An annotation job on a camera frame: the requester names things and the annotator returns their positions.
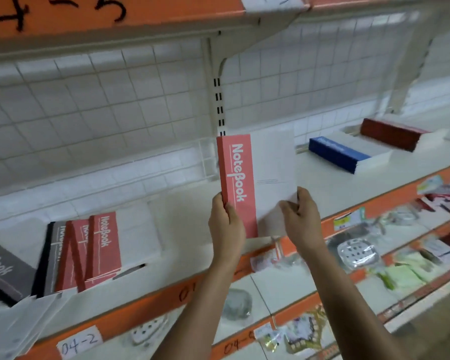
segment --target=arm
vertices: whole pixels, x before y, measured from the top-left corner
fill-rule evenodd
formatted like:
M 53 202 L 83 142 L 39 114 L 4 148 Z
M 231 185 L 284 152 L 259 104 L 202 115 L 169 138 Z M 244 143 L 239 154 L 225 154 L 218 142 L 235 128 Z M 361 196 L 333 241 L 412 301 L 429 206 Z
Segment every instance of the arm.
M 231 205 L 224 208 L 221 193 L 213 198 L 208 226 L 213 242 L 210 268 L 152 360 L 210 358 L 228 288 L 245 243 L 245 228 Z
M 298 188 L 296 206 L 281 201 L 290 240 L 308 265 L 344 359 L 405 360 L 393 336 L 380 323 L 348 275 L 329 253 L 317 205 Z

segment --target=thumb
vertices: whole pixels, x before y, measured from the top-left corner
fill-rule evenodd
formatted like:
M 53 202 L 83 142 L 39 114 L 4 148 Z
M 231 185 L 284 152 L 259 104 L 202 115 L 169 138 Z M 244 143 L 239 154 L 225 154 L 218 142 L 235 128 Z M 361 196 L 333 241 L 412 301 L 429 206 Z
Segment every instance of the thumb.
M 290 204 L 286 200 L 281 200 L 278 202 L 278 205 L 280 206 L 280 209 L 282 210 L 282 214 L 284 218 L 287 218 L 294 214 L 294 211 L 292 210 L 292 207 L 290 207 Z
M 228 218 L 230 218 L 230 223 L 240 221 L 240 217 L 237 214 L 237 212 L 235 211 L 235 207 L 232 206 L 232 204 L 230 202 L 227 202 L 227 204 L 225 205 L 225 210 L 228 213 Z

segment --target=shelving unit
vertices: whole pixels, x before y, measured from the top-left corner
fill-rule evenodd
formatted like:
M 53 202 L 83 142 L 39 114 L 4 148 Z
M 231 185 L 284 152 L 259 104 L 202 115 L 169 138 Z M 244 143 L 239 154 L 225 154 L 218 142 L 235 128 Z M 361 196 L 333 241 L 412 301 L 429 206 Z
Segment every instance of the shelving unit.
M 81 356 L 122 358 L 130 347 L 128 331 L 159 315 L 178 316 L 213 257 L 206 223 L 220 191 L 215 135 L 293 129 L 301 152 L 296 179 L 318 205 L 325 239 L 345 229 L 336 227 L 345 214 L 363 209 L 366 218 L 375 218 L 419 198 L 437 181 L 450 183 L 450 133 L 436 149 L 394 150 L 389 164 L 360 175 L 306 150 L 312 137 L 356 131 L 364 117 L 399 113 L 407 105 L 401 99 L 415 103 L 405 114 L 410 124 L 450 128 L 450 100 L 434 104 L 444 95 L 434 95 L 434 79 L 426 81 L 426 112 L 411 87 L 422 83 L 424 64 L 445 71 L 441 85 L 449 77 L 450 68 L 442 67 L 450 59 L 441 60 L 433 48 L 437 38 L 450 39 L 450 0 L 248 1 L 18 0 L 17 10 L 11 0 L 0 0 L 0 15 L 11 15 L 0 20 L 0 133 L 19 141 L 8 150 L 0 139 L 0 183 L 9 182 L 0 184 L 0 228 L 144 200 L 163 246 L 159 261 L 73 296 L 24 360 L 59 360 L 58 341 L 93 325 L 105 343 Z M 151 81 L 156 90 L 147 89 Z M 84 108 L 84 99 L 97 106 Z M 16 103 L 8 109 L 10 102 Z M 22 118 L 22 110 L 30 116 Z M 42 141 L 48 134 L 64 138 L 59 121 L 90 128 L 89 135 L 79 141 L 74 135 L 82 131 L 67 130 L 61 145 Z M 102 153 L 106 159 L 100 160 Z M 386 264 L 397 249 L 417 247 L 431 232 L 450 232 L 448 212 L 419 215 L 413 226 L 390 226 L 376 243 Z M 286 255 L 296 251 L 287 237 L 277 242 Z M 252 295 L 253 320 L 221 322 L 212 360 L 292 358 L 283 348 L 264 351 L 253 330 L 281 326 L 320 299 L 305 266 L 253 273 L 250 260 L 275 245 L 270 237 L 247 240 L 232 287 Z M 392 328 L 411 310 L 390 321 L 387 310 L 450 286 L 446 270 L 438 284 L 417 293 L 393 293 L 363 270 L 350 277 Z M 329 331 L 324 346 L 333 342 Z M 141 355 L 138 347 L 129 354 Z

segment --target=person's right hand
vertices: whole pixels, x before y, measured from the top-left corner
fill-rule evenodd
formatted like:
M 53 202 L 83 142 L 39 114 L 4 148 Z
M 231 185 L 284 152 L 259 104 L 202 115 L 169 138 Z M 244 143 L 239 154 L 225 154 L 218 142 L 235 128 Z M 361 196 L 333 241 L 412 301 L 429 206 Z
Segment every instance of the person's right hand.
M 297 194 L 298 205 L 286 200 L 281 200 L 279 205 L 288 238 L 303 257 L 326 245 L 322 236 L 322 222 L 317 204 L 305 188 L 298 187 Z

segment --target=floor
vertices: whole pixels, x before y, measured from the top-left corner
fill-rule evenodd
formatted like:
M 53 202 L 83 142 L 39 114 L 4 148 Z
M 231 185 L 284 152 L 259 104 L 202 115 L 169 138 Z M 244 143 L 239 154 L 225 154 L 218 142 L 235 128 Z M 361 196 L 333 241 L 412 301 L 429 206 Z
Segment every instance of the floor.
M 394 335 L 413 359 L 450 360 L 450 295 Z

